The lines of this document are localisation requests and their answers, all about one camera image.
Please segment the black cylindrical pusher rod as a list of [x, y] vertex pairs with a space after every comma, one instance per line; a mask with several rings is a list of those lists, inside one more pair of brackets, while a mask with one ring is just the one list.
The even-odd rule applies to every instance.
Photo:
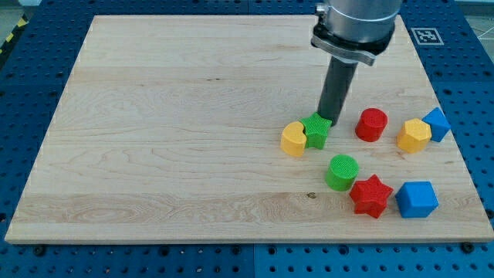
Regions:
[[339, 120], [356, 68], [356, 63], [345, 63], [335, 57], [330, 59], [316, 112], [330, 120], [331, 126]]

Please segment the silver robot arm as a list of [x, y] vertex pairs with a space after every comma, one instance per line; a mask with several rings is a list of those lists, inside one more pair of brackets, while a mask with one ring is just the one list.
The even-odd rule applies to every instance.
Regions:
[[401, 0], [316, 3], [311, 45], [330, 54], [317, 113], [336, 125], [359, 63], [371, 66], [389, 45]]

